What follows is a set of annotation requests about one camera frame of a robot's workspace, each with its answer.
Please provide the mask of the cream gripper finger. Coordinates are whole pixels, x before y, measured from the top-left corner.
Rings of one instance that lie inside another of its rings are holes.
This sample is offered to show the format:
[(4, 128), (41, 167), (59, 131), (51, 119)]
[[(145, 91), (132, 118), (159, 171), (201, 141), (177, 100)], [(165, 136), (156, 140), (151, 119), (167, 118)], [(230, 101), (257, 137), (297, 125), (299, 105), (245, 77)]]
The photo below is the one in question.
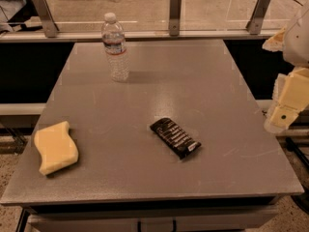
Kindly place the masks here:
[(288, 74), (278, 74), (264, 123), (265, 130), (270, 133), (287, 130), (308, 105), (309, 69), (295, 67)]
[(281, 28), (277, 33), (263, 43), (262, 49), (271, 52), (282, 51), (285, 32), (286, 28)]

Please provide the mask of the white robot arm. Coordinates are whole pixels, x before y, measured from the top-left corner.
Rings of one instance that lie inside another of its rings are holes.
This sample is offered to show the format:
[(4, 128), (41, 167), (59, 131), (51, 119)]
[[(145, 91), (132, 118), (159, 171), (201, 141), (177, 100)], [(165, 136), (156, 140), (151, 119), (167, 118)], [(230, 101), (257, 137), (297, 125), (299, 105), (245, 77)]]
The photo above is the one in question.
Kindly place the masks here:
[(277, 75), (264, 123), (266, 131), (279, 133), (285, 131), (309, 105), (309, 3), (266, 40), (263, 49), (281, 51), (283, 59), (294, 66), (288, 74)]

